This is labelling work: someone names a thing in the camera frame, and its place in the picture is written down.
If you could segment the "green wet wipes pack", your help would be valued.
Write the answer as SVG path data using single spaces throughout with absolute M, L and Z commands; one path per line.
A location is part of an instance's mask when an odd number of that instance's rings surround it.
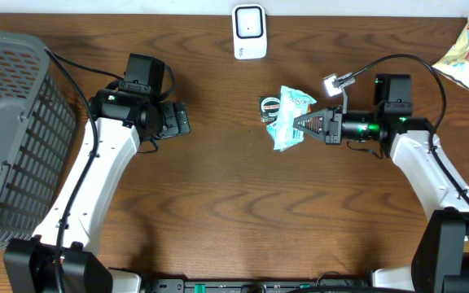
M 293 127 L 294 119 L 309 112 L 309 107 L 317 101 L 301 90 L 282 85 L 280 106 L 274 122 L 266 126 L 274 140 L 275 151 L 285 151 L 304 141 L 304 132 Z

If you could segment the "black round-label packet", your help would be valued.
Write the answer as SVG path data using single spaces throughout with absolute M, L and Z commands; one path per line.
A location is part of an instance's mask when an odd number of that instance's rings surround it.
M 281 98 L 276 96 L 259 97 L 261 122 L 273 122 L 278 117 Z

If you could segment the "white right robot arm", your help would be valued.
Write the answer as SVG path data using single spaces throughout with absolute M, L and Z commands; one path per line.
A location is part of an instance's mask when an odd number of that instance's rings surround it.
M 412 115 L 411 79 L 379 74 L 373 112 L 328 107 L 294 119 L 293 127 L 327 145 L 380 145 L 403 172 L 428 219 L 411 264 L 377 269 L 371 285 L 414 292 L 469 292 L 469 186 L 441 147 L 435 127 Z

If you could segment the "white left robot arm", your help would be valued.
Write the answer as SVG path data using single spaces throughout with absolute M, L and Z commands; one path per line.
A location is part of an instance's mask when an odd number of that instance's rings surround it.
M 13 238 L 3 262 L 14 292 L 143 292 L 129 269 L 97 258 L 103 222 L 125 168 L 143 142 L 191 131 L 182 102 L 124 90 L 100 90 L 76 161 L 52 209 L 29 240 Z

